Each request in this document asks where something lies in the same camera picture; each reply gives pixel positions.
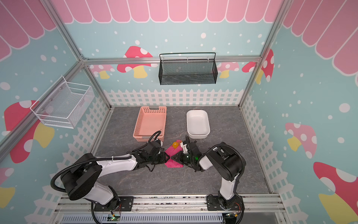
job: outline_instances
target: black mesh basket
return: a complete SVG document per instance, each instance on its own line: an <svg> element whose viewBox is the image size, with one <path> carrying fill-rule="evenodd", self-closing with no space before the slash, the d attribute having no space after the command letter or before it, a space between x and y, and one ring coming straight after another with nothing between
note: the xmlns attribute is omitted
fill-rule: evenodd
<svg viewBox="0 0 358 224"><path fill-rule="evenodd" d="M215 84L218 77L215 55L211 52L160 54L160 84Z"/></svg>

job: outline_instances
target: white wire basket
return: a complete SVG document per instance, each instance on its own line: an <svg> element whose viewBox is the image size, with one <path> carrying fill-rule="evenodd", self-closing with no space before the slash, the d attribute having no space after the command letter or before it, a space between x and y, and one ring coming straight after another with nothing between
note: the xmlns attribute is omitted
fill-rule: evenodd
<svg viewBox="0 0 358 224"><path fill-rule="evenodd" d="M67 82L65 79L37 105L43 95L30 107L31 111L44 125L72 129L95 97L91 86Z"/></svg>

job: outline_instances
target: white picket fence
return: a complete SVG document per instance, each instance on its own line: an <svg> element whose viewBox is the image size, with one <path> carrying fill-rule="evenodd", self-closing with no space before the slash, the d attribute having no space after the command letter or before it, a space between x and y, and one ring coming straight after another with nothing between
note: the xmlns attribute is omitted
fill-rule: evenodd
<svg viewBox="0 0 358 224"><path fill-rule="evenodd" d="M126 90L122 92L118 90L115 92L104 91L107 99L114 106L140 106L140 105L176 105L176 106L185 106L185 105L215 105L215 106L227 106L227 105L238 105L244 93L244 90L237 92L236 90L229 92L229 90L222 91L219 90L216 92L212 91L196 91L193 90L186 91L183 90L175 92L169 90L165 92L164 90L158 92L154 90L153 92L147 90L146 92L140 90L136 92L133 90L129 92Z"/></svg>
<svg viewBox="0 0 358 224"><path fill-rule="evenodd" d="M290 221L295 224L306 224L308 215L300 210L299 203L301 199L293 195L294 185L288 183L287 172L281 168L282 161L277 159L277 151L273 149L273 142L269 140L269 133L265 132L266 126L262 126L262 119L259 118L259 112L256 112L254 101L251 96L246 98L242 110L244 119L249 126L249 132L254 141L254 147L258 154L258 159L263 164L263 171L268 175L268 183L274 189L274 193L279 193L283 205L287 211Z"/></svg>

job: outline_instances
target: gray tabletop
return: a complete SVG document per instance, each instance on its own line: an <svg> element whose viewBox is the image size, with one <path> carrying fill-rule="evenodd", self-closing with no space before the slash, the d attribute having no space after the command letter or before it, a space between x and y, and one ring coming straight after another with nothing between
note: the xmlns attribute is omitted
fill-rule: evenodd
<svg viewBox="0 0 358 224"><path fill-rule="evenodd" d="M163 148L187 135L186 113L202 109L208 113L210 134L197 139L197 146L205 152L211 146L225 142L236 148L245 158L247 165L240 179L237 192L268 193L260 165L250 137L237 106L170 106L167 107ZM140 107L116 107L102 137L95 156L120 156L145 142L133 138ZM217 194L221 176L214 167L204 172L192 168L168 168L157 165L153 172L147 168L121 171L100 177L98 181L112 186L118 194Z"/></svg>

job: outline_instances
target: pink towel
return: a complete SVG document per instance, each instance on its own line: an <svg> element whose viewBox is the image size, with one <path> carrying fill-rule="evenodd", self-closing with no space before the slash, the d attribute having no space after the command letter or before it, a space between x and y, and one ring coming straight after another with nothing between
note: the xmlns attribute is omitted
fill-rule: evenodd
<svg viewBox="0 0 358 224"><path fill-rule="evenodd" d="M173 146L170 146L167 150L165 150L165 153L168 155L168 156L173 156L175 154L177 154L179 151L182 151L182 147L180 146L180 140L177 140L179 146L177 148L174 148ZM172 160L172 159L169 159L165 165L168 167L168 168L181 168L181 167L184 167L182 164L179 164L177 163L176 161Z"/></svg>

